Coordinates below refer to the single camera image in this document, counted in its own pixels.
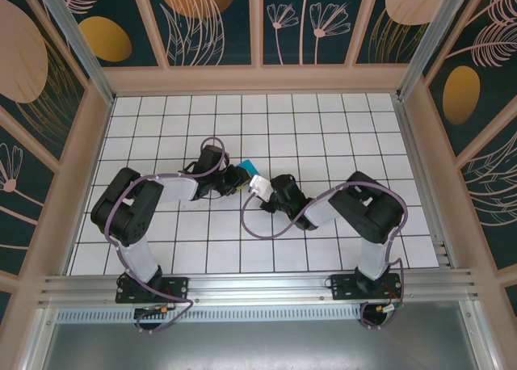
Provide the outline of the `aluminium corner post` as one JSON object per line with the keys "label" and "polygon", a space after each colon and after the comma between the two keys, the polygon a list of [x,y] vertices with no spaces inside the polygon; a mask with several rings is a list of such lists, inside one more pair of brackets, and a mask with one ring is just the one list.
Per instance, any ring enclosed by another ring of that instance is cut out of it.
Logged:
{"label": "aluminium corner post", "polygon": [[403,103],[414,89],[427,62],[438,48],[464,0],[441,0],[397,87],[397,100]]}
{"label": "aluminium corner post", "polygon": [[114,93],[108,84],[97,57],[86,37],[80,30],[74,15],[86,15],[98,0],[42,0],[49,14],[61,29],[68,45],[75,51],[82,67],[86,70],[102,98],[109,106],[113,104]]}

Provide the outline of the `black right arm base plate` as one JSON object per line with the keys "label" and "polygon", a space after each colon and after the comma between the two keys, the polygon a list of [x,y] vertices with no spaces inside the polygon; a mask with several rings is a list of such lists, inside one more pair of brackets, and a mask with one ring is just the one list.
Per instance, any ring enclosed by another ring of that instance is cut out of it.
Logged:
{"label": "black right arm base plate", "polygon": [[329,277],[328,286],[334,300],[386,301],[391,295],[401,296],[401,277],[385,272],[379,279],[371,280],[359,271]]}

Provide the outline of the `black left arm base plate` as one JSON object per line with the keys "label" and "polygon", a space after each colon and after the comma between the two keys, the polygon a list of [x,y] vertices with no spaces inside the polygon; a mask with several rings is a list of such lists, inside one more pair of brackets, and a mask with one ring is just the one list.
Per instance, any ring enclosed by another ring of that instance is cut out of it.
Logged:
{"label": "black left arm base plate", "polygon": [[[139,285],[133,278],[123,274],[118,277],[116,289],[116,304],[154,304],[169,302],[170,300],[158,296]],[[154,290],[166,294],[167,296],[175,296],[182,298],[182,302],[187,298],[188,278],[164,278],[154,277],[148,285]]]}

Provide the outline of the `aluminium side rail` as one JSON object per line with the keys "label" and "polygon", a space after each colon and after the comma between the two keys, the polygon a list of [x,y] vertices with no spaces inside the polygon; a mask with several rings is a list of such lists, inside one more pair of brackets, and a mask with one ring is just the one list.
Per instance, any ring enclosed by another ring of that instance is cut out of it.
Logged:
{"label": "aluminium side rail", "polygon": [[396,96],[392,96],[393,107],[397,122],[401,129],[402,139],[408,153],[411,169],[414,173],[418,193],[422,202],[423,211],[431,233],[435,252],[441,268],[457,269],[458,262],[445,227],[431,176],[423,152],[418,143],[416,132],[407,114],[404,103]]}

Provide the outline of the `grey metal shelf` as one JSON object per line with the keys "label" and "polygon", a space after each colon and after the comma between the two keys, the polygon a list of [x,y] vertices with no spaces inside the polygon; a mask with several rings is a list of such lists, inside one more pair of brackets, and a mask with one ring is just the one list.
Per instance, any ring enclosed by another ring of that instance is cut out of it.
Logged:
{"label": "grey metal shelf", "polygon": [[467,302],[405,306],[380,330],[352,319],[182,322],[157,334],[128,323],[63,323],[49,313],[26,370],[505,370]]}

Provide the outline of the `small circuit board yellow connector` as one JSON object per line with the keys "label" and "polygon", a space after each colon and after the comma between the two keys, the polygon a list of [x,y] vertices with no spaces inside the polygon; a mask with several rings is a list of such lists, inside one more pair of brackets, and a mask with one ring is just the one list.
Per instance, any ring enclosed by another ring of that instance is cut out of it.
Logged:
{"label": "small circuit board yellow connector", "polygon": [[155,305],[149,307],[136,308],[134,310],[133,318],[137,319],[139,317],[152,317],[153,315],[168,313],[169,311],[173,311],[175,309],[175,305]]}
{"label": "small circuit board yellow connector", "polygon": [[390,302],[388,304],[379,304],[374,306],[376,313],[389,314],[397,311],[404,305],[403,301]]}

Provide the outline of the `aluminium mounting rail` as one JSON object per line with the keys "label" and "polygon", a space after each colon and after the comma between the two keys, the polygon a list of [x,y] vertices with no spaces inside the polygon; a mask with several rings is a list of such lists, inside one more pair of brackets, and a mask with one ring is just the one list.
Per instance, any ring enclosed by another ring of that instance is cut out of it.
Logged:
{"label": "aluminium mounting rail", "polygon": [[[326,272],[190,275],[196,305],[302,305],[332,301]],[[404,270],[404,302],[473,301],[478,290],[467,269]],[[44,308],[114,306],[115,275],[50,276],[37,304]]]}

